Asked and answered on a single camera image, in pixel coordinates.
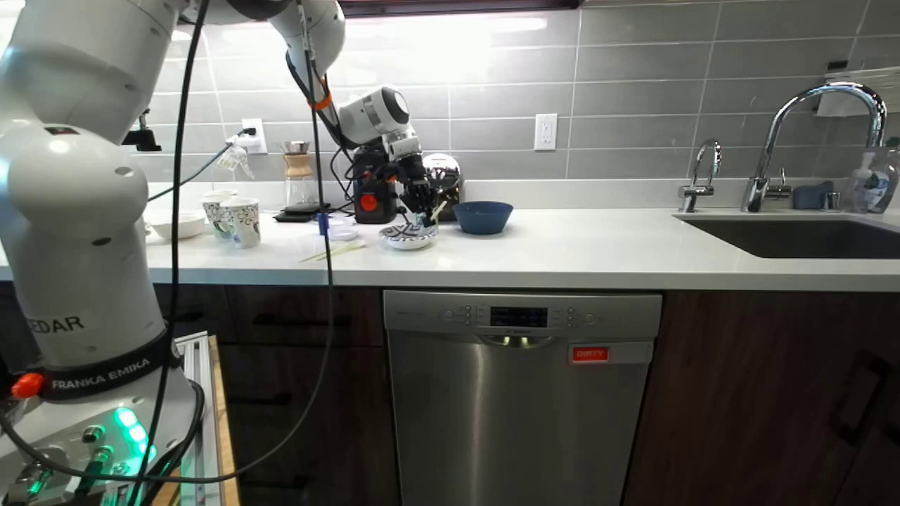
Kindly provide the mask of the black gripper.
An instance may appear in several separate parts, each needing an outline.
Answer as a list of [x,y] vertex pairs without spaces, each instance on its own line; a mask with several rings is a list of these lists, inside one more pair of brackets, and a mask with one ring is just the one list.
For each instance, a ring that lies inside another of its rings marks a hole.
[[398,204],[405,212],[432,219],[440,203],[433,181],[429,180],[422,149],[418,141],[398,141],[389,145],[389,184],[398,195]]

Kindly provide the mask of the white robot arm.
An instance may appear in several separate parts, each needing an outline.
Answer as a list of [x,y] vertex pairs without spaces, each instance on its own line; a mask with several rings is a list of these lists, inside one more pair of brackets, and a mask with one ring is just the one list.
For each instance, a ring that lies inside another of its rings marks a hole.
[[0,69],[4,253],[39,366],[4,416],[11,506],[142,498],[202,422],[148,267],[150,181],[122,151],[184,18],[274,24],[339,142],[412,141],[398,90],[332,101],[340,0],[27,0]]

